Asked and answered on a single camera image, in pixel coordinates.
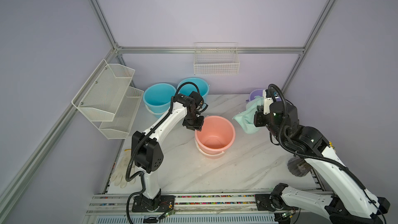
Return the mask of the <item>pink plastic bucket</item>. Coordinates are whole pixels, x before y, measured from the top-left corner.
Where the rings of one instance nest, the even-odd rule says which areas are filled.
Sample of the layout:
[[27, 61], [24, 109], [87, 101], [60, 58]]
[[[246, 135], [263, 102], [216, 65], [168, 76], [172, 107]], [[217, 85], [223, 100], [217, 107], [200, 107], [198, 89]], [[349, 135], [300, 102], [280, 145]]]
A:
[[195, 131], [195, 145], [205, 157], [222, 157], [233, 145], [236, 132], [233, 124], [221, 116], [207, 116], [201, 131]]

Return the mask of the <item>mint green microfiber cloth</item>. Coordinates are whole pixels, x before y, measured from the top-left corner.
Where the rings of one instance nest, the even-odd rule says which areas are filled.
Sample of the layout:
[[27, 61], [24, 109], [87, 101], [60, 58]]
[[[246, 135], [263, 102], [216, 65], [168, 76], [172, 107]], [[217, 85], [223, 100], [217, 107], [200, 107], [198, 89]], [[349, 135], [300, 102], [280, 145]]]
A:
[[246, 104], [246, 110], [235, 115], [233, 119], [241, 126], [247, 134], [254, 134], [259, 128], [254, 124], [254, 117], [258, 106], [263, 106], [264, 97], [256, 96], [254, 100]]

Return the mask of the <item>teal plastic bucket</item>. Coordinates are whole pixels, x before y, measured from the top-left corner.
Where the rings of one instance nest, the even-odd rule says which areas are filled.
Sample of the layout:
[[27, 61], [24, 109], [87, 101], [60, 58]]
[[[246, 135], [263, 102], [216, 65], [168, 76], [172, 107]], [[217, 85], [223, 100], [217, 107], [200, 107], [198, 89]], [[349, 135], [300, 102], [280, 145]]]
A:
[[160, 118], [168, 111], [176, 88], [167, 83], [155, 84], [144, 91], [143, 101], [149, 113]]
[[[205, 81], [204, 79], [201, 79], [201, 78], [197, 78], [197, 77], [190, 77], [190, 78], [186, 78], [186, 79], [182, 80], [178, 84], [178, 88], [186, 82], [194, 83], [198, 87], [198, 89], [200, 91], [200, 95], [202, 96], [204, 102], [207, 102], [207, 96], [208, 96], [209, 90], [210, 90], [210, 87], [209, 87], [209, 84], [207, 83], [207, 81]], [[189, 96], [191, 94], [191, 92], [193, 92], [193, 91], [197, 92], [196, 87], [192, 84], [187, 84], [187, 85], [184, 85], [179, 90], [179, 93]]]

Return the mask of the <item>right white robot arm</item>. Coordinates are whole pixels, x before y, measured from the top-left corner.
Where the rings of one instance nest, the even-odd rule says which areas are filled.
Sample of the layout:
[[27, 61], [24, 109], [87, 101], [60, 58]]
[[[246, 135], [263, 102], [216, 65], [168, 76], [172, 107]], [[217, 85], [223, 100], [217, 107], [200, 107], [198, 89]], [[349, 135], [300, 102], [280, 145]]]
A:
[[333, 224], [384, 224], [390, 203], [372, 194], [341, 162], [331, 143], [313, 127], [299, 124], [297, 109], [288, 102], [265, 98], [257, 107], [256, 127], [266, 127], [279, 146], [303, 159], [332, 188], [331, 195], [318, 195], [279, 183], [268, 200], [259, 200], [268, 210], [301, 208]]

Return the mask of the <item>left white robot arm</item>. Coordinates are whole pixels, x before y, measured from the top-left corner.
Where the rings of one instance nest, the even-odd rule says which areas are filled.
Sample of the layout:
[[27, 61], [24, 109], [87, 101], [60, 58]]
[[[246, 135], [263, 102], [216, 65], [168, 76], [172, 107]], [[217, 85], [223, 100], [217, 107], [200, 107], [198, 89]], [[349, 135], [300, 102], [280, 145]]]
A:
[[201, 131], [204, 124], [201, 113], [206, 110], [204, 103], [200, 93], [195, 91], [189, 96], [175, 94], [168, 111], [157, 122], [144, 132], [136, 131], [132, 135], [132, 152], [125, 179], [130, 182], [139, 176], [143, 187], [140, 194], [146, 199], [152, 201], [161, 192], [157, 170], [164, 159], [162, 143], [179, 122], [188, 130]]

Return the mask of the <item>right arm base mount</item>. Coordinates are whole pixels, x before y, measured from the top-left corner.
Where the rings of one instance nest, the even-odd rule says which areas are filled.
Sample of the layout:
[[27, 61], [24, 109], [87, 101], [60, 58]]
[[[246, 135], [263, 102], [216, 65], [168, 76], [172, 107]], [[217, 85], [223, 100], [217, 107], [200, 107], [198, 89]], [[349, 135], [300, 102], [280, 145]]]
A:
[[293, 210], [294, 207], [287, 205], [282, 199], [282, 192], [287, 187], [287, 184], [279, 183], [270, 194], [255, 194], [257, 210], [269, 212]]

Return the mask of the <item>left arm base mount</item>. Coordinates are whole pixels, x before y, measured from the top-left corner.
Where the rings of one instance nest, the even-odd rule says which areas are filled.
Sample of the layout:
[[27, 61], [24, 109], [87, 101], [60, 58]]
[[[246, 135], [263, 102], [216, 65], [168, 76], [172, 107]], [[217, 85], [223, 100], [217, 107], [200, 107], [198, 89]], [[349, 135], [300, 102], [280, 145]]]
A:
[[164, 212], [170, 205], [174, 207], [175, 198], [174, 195], [164, 195], [162, 191], [159, 191], [154, 199], [149, 199], [140, 194], [133, 198], [131, 211], [133, 213]]

